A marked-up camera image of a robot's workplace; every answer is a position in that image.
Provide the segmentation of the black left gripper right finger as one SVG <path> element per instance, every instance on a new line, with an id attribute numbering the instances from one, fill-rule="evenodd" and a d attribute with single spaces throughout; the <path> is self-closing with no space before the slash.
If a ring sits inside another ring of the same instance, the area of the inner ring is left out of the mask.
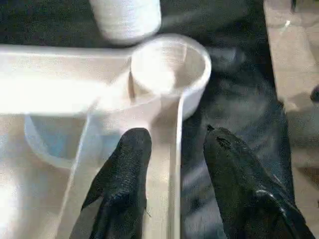
<path id="1" fill-rule="evenodd" d="M 243 140 L 208 125 L 203 153 L 227 238 L 314 238 L 285 187 Z"/>

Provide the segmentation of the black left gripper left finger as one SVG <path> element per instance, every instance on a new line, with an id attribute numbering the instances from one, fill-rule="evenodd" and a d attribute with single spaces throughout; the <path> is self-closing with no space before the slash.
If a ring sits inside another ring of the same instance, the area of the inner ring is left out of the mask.
<path id="1" fill-rule="evenodd" d="M 132 128 L 122 135 L 95 176 L 70 238 L 142 238 L 151 152 L 147 129 Z"/>

